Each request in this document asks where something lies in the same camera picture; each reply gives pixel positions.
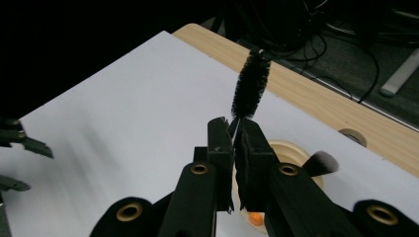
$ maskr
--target black cable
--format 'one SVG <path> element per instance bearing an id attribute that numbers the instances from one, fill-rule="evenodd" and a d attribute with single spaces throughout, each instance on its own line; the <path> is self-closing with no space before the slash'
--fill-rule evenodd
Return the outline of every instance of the black cable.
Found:
<path id="1" fill-rule="evenodd" d="M 378 61 L 377 61 L 377 59 L 376 59 L 376 57 L 369 51 L 369 50 L 366 50 L 365 51 L 365 53 L 366 54 L 368 54 L 372 59 L 373 59 L 373 62 L 374 62 L 374 65 L 376 66 L 376 77 L 374 78 L 374 82 L 373 82 L 373 84 L 371 85 L 371 87 L 370 87 L 370 89 L 367 91 L 367 93 L 366 94 L 364 94 L 364 96 L 363 97 L 361 97 L 361 99 L 358 101 L 358 104 L 360 104 L 360 103 L 362 103 L 363 102 L 363 100 L 367 97 L 367 96 L 369 96 L 370 95 L 370 93 L 371 93 L 371 91 L 373 90 L 373 88 L 376 86 L 376 84 L 377 84 L 377 82 L 378 82 L 378 77 L 379 77 L 379 65 L 378 65 Z"/>
<path id="2" fill-rule="evenodd" d="M 348 41 L 348 40 L 345 40 L 345 39 L 339 39 L 339 38 L 335 38 L 335 37 L 332 37 L 332 38 L 334 38 L 334 39 L 336 39 L 336 40 L 341 40 L 341 41 L 344 41 L 344 42 L 347 42 L 347 43 L 350 43 L 350 44 L 353 44 L 353 45 L 355 45 L 355 46 L 358 46 L 358 47 L 360 47 L 360 48 L 362 48 L 362 46 L 360 45 L 360 44 L 358 44 L 358 43 L 356 43 L 356 42 L 352 42 L 352 41 Z M 377 82 L 378 82 L 378 78 L 379 78 L 379 64 L 378 64 L 378 61 L 377 61 L 377 59 L 376 59 L 376 57 L 369 51 L 369 50 L 364 50 L 364 53 L 366 53 L 366 54 L 368 54 L 370 57 L 371 57 L 371 59 L 373 60 L 373 62 L 374 62 L 374 65 L 375 65 L 375 67 L 376 67 L 376 76 L 375 76 L 375 78 L 374 78 L 374 82 L 373 82 L 373 84 L 370 86 L 370 88 L 369 88 L 369 90 L 364 94 L 364 96 L 362 96 L 361 98 L 360 98 L 360 100 L 358 101 L 358 104 L 360 104 L 360 103 L 362 103 L 363 101 L 364 101 L 364 99 L 367 97 L 367 96 L 369 96 L 370 95 L 370 93 L 372 92 L 372 90 L 374 89 L 374 87 L 376 86 L 376 84 L 377 84 Z"/>

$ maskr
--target cable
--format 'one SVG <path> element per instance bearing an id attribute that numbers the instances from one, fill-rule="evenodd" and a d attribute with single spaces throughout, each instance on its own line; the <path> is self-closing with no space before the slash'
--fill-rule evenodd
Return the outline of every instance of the cable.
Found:
<path id="1" fill-rule="evenodd" d="M 363 100 L 367 97 L 367 96 L 369 96 L 370 95 L 370 93 L 371 93 L 371 91 L 373 90 L 373 88 L 376 86 L 376 84 L 377 84 L 377 82 L 378 82 L 378 77 L 379 77 L 379 65 L 378 65 L 378 61 L 377 61 L 377 59 L 376 59 L 376 57 L 369 51 L 369 50 L 366 50 L 365 51 L 365 53 L 366 54 L 368 54 L 372 59 L 373 59 L 373 62 L 374 62 L 374 64 L 375 64 L 375 66 L 376 66 L 376 77 L 374 78 L 374 82 L 373 82 L 373 84 L 371 85 L 371 87 L 370 87 L 370 89 L 366 92 L 366 94 L 364 94 L 364 96 L 363 97 L 361 97 L 361 99 L 358 101 L 358 104 L 360 104 L 360 103 L 362 103 L 363 102 Z"/>
<path id="2" fill-rule="evenodd" d="M 351 41 L 348 41 L 348 40 L 344 40 L 344 39 L 339 39 L 339 38 L 335 38 L 335 37 L 332 37 L 332 38 L 334 38 L 334 39 L 336 39 L 336 40 L 341 40 L 341 41 L 344 41 L 344 42 L 347 42 L 347 43 L 350 43 L 350 44 L 353 44 L 353 45 L 355 45 L 355 46 L 358 46 L 358 47 L 360 47 L 360 48 L 362 48 L 358 43 L 355 43 L 355 42 L 351 42 Z M 373 88 L 376 86 L 376 84 L 377 84 L 377 82 L 378 82 L 378 77 L 379 77 L 379 64 L 378 64 L 378 61 L 377 61 L 377 59 L 376 59 L 376 57 L 369 51 L 369 50 L 365 50 L 365 53 L 366 54 L 368 54 L 370 57 L 371 57 L 371 59 L 373 60 L 373 62 L 374 62 L 374 65 L 375 65 L 375 67 L 376 67 L 376 76 L 375 76 L 375 78 L 374 78 L 374 82 L 373 82 L 373 84 L 370 86 L 370 88 L 368 89 L 368 91 L 364 94 L 364 96 L 362 96 L 361 97 L 361 99 L 358 101 L 358 104 L 360 104 L 360 103 L 362 103 L 363 101 L 364 101 L 364 99 L 367 97 L 367 96 L 369 96 L 370 95 L 370 93 L 372 92 L 372 90 L 373 90 Z"/>
<path id="3" fill-rule="evenodd" d="M 324 39 L 323 36 L 321 35 L 317 35 L 321 41 L 323 42 L 323 50 L 316 56 L 311 57 L 311 58 L 305 58 L 305 59 L 300 59 L 300 58 L 285 58 L 288 61 L 313 61 L 313 60 L 317 60 L 318 58 L 320 58 L 322 55 L 324 55 L 324 53 L 327 51 L 327 42 L 326 39 Z"/>

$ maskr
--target white table surface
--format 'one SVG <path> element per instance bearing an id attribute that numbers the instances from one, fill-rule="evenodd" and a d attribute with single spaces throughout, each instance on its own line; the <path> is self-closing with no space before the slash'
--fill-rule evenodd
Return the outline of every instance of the white table surface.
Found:
<path id="1" fill-rule="evenodd" d="M 12 235 L 89 236 L 116 201 L 155 202 L 172 192 L 194 147 L 207 145 L 207 122 L 231 120 L 237 76 L 162 32 L 23 117 L 28 136 L 55 158 L 20 145 L 0 149 L 0 174 L 32 186 L 3 194 Z M 374 198 L 419 222 L 416 177 L 268 91 L 253 120 L 268 139 L 338 160 L 340 170 L 324 176 L 335 203 L 352 210 Z M 235 211 L 218 214 L 216 236 L 263 235 Z"/>

